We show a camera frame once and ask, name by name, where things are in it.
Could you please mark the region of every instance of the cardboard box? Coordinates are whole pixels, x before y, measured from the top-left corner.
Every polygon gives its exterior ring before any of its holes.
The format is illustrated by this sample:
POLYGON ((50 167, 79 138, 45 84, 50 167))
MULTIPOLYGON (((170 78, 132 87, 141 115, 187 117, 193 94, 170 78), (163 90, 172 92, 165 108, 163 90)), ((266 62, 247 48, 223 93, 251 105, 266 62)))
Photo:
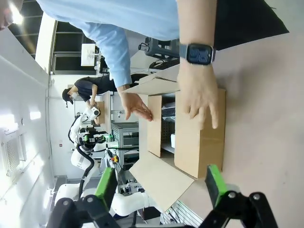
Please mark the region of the cardboard box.
POLYGON ((105 102, 104 101, 98 101, 97 107, 100 110, 100 116, 97 117, 97 124, 104 124, 105 123, 105 102))
POLYGON ((169 68, 126 90, 128 93, 148 95, 148 107, 153 121, 147 123, 147 152, 140 151, 139 161, 130 169, 132 175, 166 211, 178 200, 197 178, 204 178, 208 164, 222 169, 225 138, 225 90, 219 94, 219 126, 212 129, 208 110, 204 129, 199 129, 197 118, 190 120, 181 105, 181 93, 176 82, 176 68, 169 68), (175 149, 174 153, 162 149, 164 134, 170 137, 170 129, 164 128, 162 105, 169 97, 175 98, 175 149))

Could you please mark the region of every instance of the human hand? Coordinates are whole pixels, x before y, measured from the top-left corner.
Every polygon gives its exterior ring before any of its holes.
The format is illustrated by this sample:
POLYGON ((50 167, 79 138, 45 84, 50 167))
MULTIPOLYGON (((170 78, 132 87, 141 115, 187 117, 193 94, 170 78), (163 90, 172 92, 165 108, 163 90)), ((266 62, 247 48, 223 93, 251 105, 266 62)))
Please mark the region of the human hand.
POLYGON ((131 113, 134 113, 140 118, 152 121, 152 114, 149 108, 144 104, 138 94, 121 93, 119 94, 122 106, 125 111, 125 119, 128 120, 131 113))
POLYGON ((90 107, 93 108, 96 106, 96 101, 94 99, 91 99, 90 101, 90 107))
POLYGON ((184 111, 190 118, 199 116, 200 128, 204 127, 206 110, 209 107, 212 127, 219 124, 218 86, 212 65, 192 65, 181 59, 178 83, 183 97, 184 111))

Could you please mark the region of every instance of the desk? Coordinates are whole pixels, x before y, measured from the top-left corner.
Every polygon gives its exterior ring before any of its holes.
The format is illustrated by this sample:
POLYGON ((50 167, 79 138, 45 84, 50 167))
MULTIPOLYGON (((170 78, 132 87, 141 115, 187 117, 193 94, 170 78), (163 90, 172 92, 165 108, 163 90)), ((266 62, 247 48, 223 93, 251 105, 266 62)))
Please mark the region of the desk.
MULTIPOLYGON (((304 34, 266 38, 220 51, 214 63, 218 85, 227 90, 224 180, 244 195, 265 193, 279 227, 304 223, 303 40, 304 34)), ((144 156, 144 120, 139 132, 144 156)), ((212 209, 204 180, 196 180, 180 201, 203 219, 212 209)), ((241 225, 230 221, 227 227, 241 225)))

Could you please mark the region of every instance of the black cap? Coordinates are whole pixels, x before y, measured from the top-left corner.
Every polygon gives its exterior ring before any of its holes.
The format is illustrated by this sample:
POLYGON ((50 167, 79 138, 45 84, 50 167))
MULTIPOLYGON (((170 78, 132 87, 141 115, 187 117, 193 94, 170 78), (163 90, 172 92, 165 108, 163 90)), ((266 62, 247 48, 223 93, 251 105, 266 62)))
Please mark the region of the black cap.
POLYGON ((71 102, 71 104, 73 104, 73 100, 70 98, 70 95, 67 94, 69 91, 70 91, 70 89, 65 89, 62 92, 62 99, 64 99, 65 101, 69 101, 69 102, 71 102))

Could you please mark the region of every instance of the floor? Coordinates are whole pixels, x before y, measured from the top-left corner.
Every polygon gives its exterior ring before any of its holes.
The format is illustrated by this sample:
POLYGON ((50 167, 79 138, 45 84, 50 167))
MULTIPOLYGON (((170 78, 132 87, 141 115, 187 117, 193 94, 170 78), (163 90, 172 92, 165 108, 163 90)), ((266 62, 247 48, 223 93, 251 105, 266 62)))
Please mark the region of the floor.
POLYGON ((304 31, 303 0, 265 0, 290 32, 304 31))

